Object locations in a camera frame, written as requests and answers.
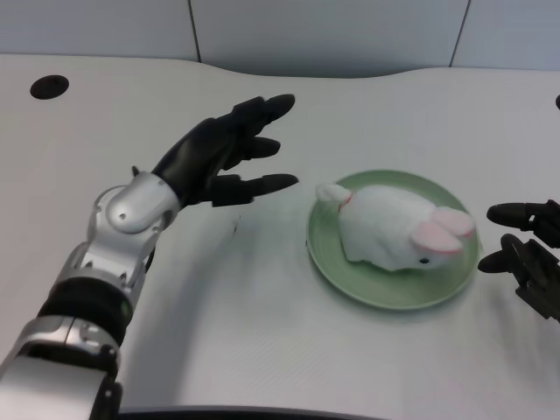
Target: white stuffed rabbit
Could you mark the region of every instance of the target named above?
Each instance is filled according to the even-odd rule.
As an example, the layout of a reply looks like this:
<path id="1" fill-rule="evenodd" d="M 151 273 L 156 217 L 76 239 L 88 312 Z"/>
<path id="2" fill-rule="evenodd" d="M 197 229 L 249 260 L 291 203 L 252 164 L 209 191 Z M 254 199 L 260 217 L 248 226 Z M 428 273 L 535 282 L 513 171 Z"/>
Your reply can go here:
<path id="1" fill-rule="evenodd" d="M 393 186 L 352 193 L 340 185 L 320 185 L 317 197 L 339 204 L 346 258 L 389 271 L 439 267 L 462 252 L 461 240 L 475 229 L 469 214 Z"/>

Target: pink rabbit ear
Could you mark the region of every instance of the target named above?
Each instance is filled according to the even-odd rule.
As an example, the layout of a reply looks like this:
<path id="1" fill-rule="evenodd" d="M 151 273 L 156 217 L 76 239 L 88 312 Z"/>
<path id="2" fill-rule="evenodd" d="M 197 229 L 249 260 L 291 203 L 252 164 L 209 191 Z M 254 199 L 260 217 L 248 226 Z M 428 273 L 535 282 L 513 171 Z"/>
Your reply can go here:
<path id="1" fill-rule="evenodd" d="M 449 207 L 438 207 L 431 219 L 450 234 L 466 238 L 474 232 L 474 219 L 467 213 Z"/>
<path id="2" fill-rule="evenodd" d="M 463 249 L 461 242 L 433 221 L 422 221 L 410 234 L 412 243 L 439 254 L 456 254 Z"/>

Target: white table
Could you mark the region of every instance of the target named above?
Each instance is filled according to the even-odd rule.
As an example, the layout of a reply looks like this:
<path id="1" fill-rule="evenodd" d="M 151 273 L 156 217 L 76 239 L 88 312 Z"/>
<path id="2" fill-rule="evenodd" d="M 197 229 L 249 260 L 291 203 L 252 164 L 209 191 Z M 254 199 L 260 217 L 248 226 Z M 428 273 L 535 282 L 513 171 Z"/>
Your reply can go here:
<path id="1" fill-rule="evenodd" d="M 70 88 L 37 101 L 29 87 L 48 74 Z M 314 80 L 163 59 L 0 56 L 0 356 L 84 238 L 98 193 L 128 182 L 131 165 L 151 170 L 202 119 L 284 93 L 296 106 L 263 132 L 283 148 L 238 172 L 293 173 L 300 184 L 250 206 L 187 208 L 162 236 L 122 348 L 123 407 L 557 419 L 560 325 L 526 306 L 511 276 L 479 274 L 430 311 L 377 311 L 316 273 L 305 224 L 317 183 L 405 170 L 460 197 L 495 251 L 507 230 L 486 220 L 489 206 L 558 198 L 559 72 Z"/>

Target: silver robotic arm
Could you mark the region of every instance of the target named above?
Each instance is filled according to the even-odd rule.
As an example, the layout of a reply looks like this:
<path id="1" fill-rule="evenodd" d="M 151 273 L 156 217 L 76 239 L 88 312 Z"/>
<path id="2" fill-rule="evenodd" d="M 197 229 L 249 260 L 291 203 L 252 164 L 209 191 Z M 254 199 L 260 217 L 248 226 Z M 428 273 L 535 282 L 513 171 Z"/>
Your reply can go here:
<path id="1" fill-rule="evenodd" d="M 87 240 L 67 258 L 38 316 L 0 366 L 0 418 L 109 420 L 118 413 L 120 345 L 132 320 L 156 242 L 187 205 L 246 204 L 298 180 L 285 174 L 241 181 L 218 176 L 280 144 L 256 137 L 286 114 L 292 95 L 255 98 L 183 137 L 153 172 L 133 168 L 128 185 L 95 201 Z"/>

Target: black cable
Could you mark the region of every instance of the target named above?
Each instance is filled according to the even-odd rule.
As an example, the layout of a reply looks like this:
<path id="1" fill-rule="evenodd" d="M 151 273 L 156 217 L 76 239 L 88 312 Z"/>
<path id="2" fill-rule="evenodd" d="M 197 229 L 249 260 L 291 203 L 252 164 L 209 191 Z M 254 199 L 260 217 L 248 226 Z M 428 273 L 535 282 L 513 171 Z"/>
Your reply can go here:
<path id="1" fill-rule="evenodd" d="M 156 254 L 156 247 L 154 247 L 154 249 L 150 252 L 150 256 L 148 257 L 148 261 L 146 262 L 145 268 L 146 268 L 146 273 L 148 272 L 148 270 L 151 267 L 151 262 L 154 261 L 154 255 Z"/>

